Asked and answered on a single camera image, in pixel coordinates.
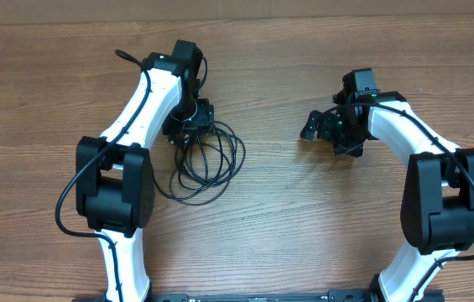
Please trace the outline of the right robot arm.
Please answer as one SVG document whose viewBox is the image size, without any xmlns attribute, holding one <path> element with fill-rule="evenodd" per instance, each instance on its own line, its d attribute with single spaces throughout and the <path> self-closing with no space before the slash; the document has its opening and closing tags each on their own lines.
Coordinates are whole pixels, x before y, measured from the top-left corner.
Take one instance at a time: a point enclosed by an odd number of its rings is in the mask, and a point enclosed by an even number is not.
<svg viewBox="0 0 474 302">
<path fill-rule="evenodd" d="M 332 97 L 312 111 L 302 139 L 323 139 L 336 155 L 360 157 L 380 140 L 406 166 L 400 222 L 404 243 L 369 289 L 331 289 L 329 301 L 442 301 L 428 290 L 448 262 L 474 260 L 474 148 L 443 138 L 396 91 L 381 91 L 371 69 L 352 70 Z"/>
</svg>

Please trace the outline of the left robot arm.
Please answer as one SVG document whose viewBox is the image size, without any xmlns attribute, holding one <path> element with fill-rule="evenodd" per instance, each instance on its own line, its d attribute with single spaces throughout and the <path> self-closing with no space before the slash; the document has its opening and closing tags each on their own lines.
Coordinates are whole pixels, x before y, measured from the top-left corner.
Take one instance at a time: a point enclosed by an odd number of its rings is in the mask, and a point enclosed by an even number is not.
<svg viewBox="0 0 474 302">
<path fill-rule="evenodd" d="M 137 88 L 116 121 L 76 147 L 76 210 L 102 246 L 107 291 L 102 301 L 145 301 L 150 279 L 143 262 L 143 228 L 151 217 L 155 184 L 150 150 L 159 133 L 181 139 L 212 133 L 214 107 L 199 97 L 206 64 L 195 43 L 177 40 L 169 55 L 137 60 Z"/>
</svg>

